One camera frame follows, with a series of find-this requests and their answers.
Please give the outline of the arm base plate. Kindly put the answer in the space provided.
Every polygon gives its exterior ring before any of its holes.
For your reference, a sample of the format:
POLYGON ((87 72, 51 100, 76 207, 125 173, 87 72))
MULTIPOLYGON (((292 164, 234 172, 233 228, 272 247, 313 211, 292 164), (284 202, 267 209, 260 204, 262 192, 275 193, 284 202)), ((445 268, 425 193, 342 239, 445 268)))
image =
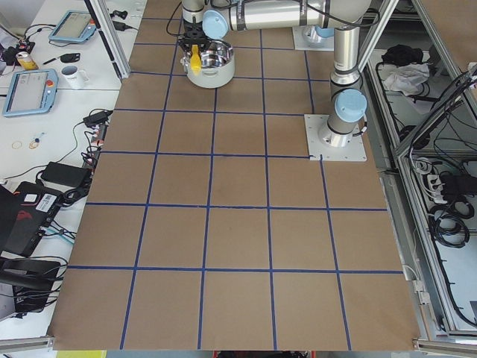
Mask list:
POLYGON ((337 134, 328 126, 328 115, 306 114, 305 129, 310 160, 329 162, 365 162, 367 155, 362 136, 355 124, 353 132, 337 134))
POLYGON ((297 26, 292 28, 294 48, 301 51, 334 51, 334 28, 297 26))

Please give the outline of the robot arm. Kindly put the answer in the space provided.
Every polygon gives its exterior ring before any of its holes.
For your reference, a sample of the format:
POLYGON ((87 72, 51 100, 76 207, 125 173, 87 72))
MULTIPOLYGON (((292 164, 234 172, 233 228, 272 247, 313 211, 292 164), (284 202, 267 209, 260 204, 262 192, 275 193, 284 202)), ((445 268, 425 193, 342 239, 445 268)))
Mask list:
POLYGON ((334 37, 334 28, 321 28, 319 26, 305 26, 302 30, 302 35, 308 43, 322 43, 325 40, 334 37))
POLYGON ((320 141, 343 148, 357 136, 367 101, 358 90, 359 33, 369 1, 182 1, 184 32, 177 41, 189 80, 203 88, 227 84, 235 72, 232 31, 293 28, 297 49, 329 49, 334 110, 318 129, 320 141))

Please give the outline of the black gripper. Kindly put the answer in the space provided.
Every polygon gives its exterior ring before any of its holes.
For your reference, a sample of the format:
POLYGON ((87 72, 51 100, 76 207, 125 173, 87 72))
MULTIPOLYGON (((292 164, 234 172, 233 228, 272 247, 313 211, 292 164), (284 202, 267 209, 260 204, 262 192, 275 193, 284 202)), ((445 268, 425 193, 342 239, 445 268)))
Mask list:
POLYGON ((203 32, 202 23, 184 22, 184 32, 177 38, 179 47, 184 51, 191 51, 197 45, 200 51, 209 48, 209 39, 203 32))

